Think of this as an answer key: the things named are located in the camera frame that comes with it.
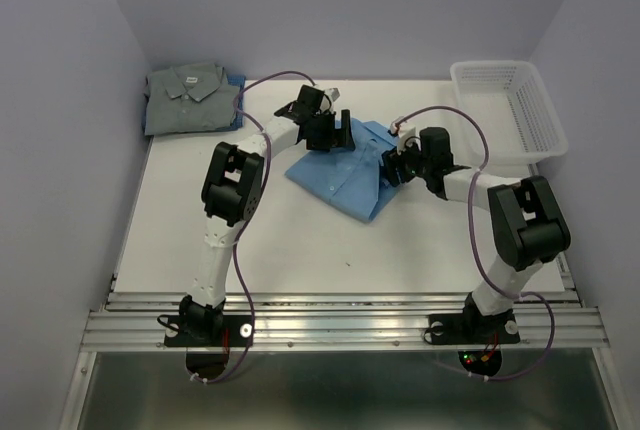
wall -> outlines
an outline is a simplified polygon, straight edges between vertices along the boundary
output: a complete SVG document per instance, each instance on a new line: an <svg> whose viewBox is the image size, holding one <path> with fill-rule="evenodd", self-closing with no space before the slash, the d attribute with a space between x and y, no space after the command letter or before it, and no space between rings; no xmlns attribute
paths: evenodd
<svg viewBox="0 0 640 430"><path fill-rule="evenodd" d="M0 15L0 421L57 428L139 178L148 64L115 0Z"/></svg>
<svg viewBox="0 0 640 430"><path fill-rule="evenodd" d="M154 67L216 59L249 76L447 77L527 59L562 0L118 0Z"/></svg>
<svg viewBox="0 0 640 430"><path fill-rule="evenodd" d="M598 305L632 407L640 408L638 0L565 0L532 61L569 139L542 167L573 233L580 294Z"/></svg>

blue shirt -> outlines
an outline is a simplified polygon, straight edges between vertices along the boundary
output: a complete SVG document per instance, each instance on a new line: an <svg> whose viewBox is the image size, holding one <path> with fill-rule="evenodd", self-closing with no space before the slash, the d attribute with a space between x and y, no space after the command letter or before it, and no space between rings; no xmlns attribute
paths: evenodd
<svg viewBox="0 0 640 430"><path fill-rule="evenodd" d="M377 122L362 123L355 118L351 119L351 134L354 151L309 152L285 175L338 210L370 222L397 192L380 177L382 153L395 147L396 138Z"/></svg>

white plastic basket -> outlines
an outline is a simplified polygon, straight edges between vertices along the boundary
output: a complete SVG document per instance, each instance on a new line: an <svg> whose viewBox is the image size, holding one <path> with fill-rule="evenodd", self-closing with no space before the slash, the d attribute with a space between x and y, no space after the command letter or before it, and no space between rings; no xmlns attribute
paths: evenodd
<svg viewBox="0 0 640 430"><path fill-rule="evenodd" d="M536 163L563 155L569 146L538 70L529 62L478 61L451 66L460 110L478 122L489 142L489 161L498 165ZM482 143L470 125L474 160Z"/></svg>

gray folded shirt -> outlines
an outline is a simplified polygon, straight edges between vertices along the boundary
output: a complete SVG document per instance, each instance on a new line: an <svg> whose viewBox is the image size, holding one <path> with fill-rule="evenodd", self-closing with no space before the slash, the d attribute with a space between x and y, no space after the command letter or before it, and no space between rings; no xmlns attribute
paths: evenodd
<svg viewBox="0 0 640 430"><path fill-rule="evenodd" d="M170 67L147 76L149 97L145 135L210 132L231 125L233 99L223 67L196 63Z"/></svg>

white table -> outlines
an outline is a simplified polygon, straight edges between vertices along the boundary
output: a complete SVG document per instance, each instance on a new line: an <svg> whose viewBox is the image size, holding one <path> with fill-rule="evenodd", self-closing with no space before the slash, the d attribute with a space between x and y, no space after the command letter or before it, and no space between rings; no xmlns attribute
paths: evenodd
<svg viewBox="0 0 640 430"><path fill-rule="evenodd" d="M245 109L266 123L293 100L301 81L275 81L250 90ZM338 87L337 108L362 121L384 125L399 115L435 104L456 105L447 81L320 81ZM487 118L482 118L487 125ZM468 163L467 125L455 115L431 112L418 128L449 129L456 162ZM195 276L204 236L200 190L214 147L254 133L250 122L238 132L155 138L118 266L118 293L183 293ZM239 258L252 292L291 293L461 293L480 281L473 263L466 207L445 202L416 180L406 185L370 224L360 223L308 194L284 177L304 145L274 160L265 195L239 244ZM488 168L525 177L527 166ZM480 252L488 267L496 256L486 212L476 210ZM564 290L557 262L546 265L529 290ZM229 292L241 292L233 270Z"/></svg>

